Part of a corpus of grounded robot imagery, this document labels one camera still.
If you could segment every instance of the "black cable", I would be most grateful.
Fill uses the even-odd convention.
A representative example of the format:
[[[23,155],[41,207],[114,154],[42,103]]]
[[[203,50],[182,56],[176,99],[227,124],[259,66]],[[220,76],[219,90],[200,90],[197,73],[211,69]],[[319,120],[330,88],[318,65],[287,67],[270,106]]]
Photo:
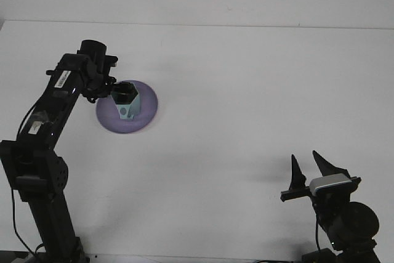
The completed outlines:
[[[23,239],[20,237],[18,230],[17,230],[17,224],[15,222],[15,197],[14,197],[14,190],[11,189],[11,199],[12,199],[12,222],[14,225],[14,232],[17,238],[19,238],[20,242],[25,246],[25,248],[37,259],[38,262],[42,263],[42,260],[38,257],[37,254],[35,254],[29,247],[28,245],[23,241]]]
[[[38,254],[37,254],[38,250],[41,249],[43,246],[44,246],[43,243],[41,243],[40,245],[37,245],[37,248],[36,248],[36,250],[34,251],[34,253],[35,253],[37,256],[38,256]]]
[[[316,215],[315,239],[316,239],[316,245],[318,247],[318,251],[319,251],[319,253],[321,253],[320,245],[319,245],[319,221],[318,221],[318,216],[317,215]]]
[[[27,111],[25,117],[23,117],[22,122],[21,122],[20,125],[19,125],[19,129],[18,129],[18,132],[17,132],[17,137],[19,136],[20,131],[22,130],[23,124],[25,123],[25,121],[26,121],[26,119],[27,119],[27,116],[29,116],[29,114],[30,114],[30,113],[33,111],[33,109],[37,106],[37,103],[38,103],[38,100],[37,100],[36,103],[33,104],[33,106],[31,106],[31,108],[29,109],[29,111]]]
[[[31,108],[29,109],[29,111],[27,111],[25,117],[23,117],[22,122],[20,123],[19,128],[18,128],[17,138],[18,138],[18,136],[19,136],[19,134],[20,134],[20,132],[21,132],[21,130],[22,130],[23,124],[25,123],[27,117],[28,117],[29,114],[33,111],[33,109],[37,106],[37,104],[38,104],[38,100],[33,104],[33,106],[31,106]],[[38,251],[39,248],[43,247],[44,244],[42,243],[42,244],[38,245],[37,248],[36,248],[36,251],[33,252],[33,251],[28,247],[28,245],[23,241],[23,239],[20,237],[20,235],[19,235],[19,233],[18,233],[17,224],[16,224],[16,221],[15,221],[15,197],[14,197],[14,190],[13,190],[13,189],[11,189],[11,199],[12,199],[12,223],[13,223],[13,225],[14,225],[14,232],[15,232],[15,235],[16,235],[17,238],[20,240],[20,242],[25,246],[25,248],[36,258],[36,260],[37,260],[38,262],[41,262],[41,263],[42,263],[42,260],[41,260],[41,259],[38,257],[38,255],[37,255],[37,251]]]
[[[258,260],[253,263],[295,263],[295,261]]]

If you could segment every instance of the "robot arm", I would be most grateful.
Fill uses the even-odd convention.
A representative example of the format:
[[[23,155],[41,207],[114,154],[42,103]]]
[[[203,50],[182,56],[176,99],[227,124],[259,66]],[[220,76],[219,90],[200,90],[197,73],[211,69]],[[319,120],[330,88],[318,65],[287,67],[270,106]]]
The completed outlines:
[[[18,143],[53,149],[80,94],[92,103],[110,94],[116,80],[109,72],[118,58],[105,51],[104,44],[85,40],[77,54],[65,54],[55,70],[47,71],[49,83],[18,135]]]
[[[109,76],[118,58],[105,55],[106,46],[83,41],[77,54],[65,54],[55,70],[47,71],[49,83],[33,106],[16,141],[0,143],[0,158],[12,190],[28,202],[46,254],[42,262],[86,263],[76,237],[63,189],[68,167],[54,147],[82,94],[94,103],[110,94],[115,79]]]
[[[329,249],[324,249],[304,255],[302,262],[379,263],[373,250],[376,242],[372,239],[379,229],[379,220],[365,204],[350,201],[361,178],[350,177],[346,169],[333,166],[315,151],[313,157],[323,176],[305,186],[306,178],[293,155],[291,184],[289,190],[281,193],[281,199],[309,196],[319,225],[332,247],[342,253],[335,256]]]

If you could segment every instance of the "white label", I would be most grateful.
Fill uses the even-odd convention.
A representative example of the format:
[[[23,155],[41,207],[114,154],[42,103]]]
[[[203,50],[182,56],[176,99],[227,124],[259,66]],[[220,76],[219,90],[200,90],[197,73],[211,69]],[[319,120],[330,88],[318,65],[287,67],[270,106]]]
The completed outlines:
[[[29,134],[36,135],[41,125],[42,121],[34,121],[29,130]]]
[[[55,87],[61,89],[64,83],[66,82],[68,75],[70,75],[70,73],[71,73],[70,70],[63,71],[62,75],[60,75],[57,83],[55,84]]]

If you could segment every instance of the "white tabletop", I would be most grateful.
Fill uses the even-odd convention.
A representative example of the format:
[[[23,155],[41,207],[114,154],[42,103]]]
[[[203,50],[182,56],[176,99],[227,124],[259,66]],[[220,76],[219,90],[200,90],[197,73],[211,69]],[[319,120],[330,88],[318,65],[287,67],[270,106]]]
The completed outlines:
[[[0,31],[0,135],[14,139],[62,55],[83,39],[119,57],[111,74],[149,84],[154,120],[114,134],[81,97],[55,148],[87,253],[300,259],[316,249],[310,200],[282,203],[295,154],[312,150],[363,181],[352,200],[378,215],[392,260],[394,31],[6,22]],[[1,249],[23,249],[0,172]],[[40,243],[27,204],[17,225]],[[321,231],[322,247],[329,246]]]

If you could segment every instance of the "purple plate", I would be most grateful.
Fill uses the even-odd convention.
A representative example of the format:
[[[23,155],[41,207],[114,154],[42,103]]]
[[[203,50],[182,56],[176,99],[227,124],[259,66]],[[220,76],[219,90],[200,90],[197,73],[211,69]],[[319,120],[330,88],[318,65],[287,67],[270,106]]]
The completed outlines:
[[[99,98],[96,105],[96,115],[103,127],[111,132],[128,134],[135,132],[152,121],[158,110],[158,98],[154,90],[147,84],[137,80],[125,80],[133,83],[140,94],[141,111],[133,120],[121,119],[112,96]]]

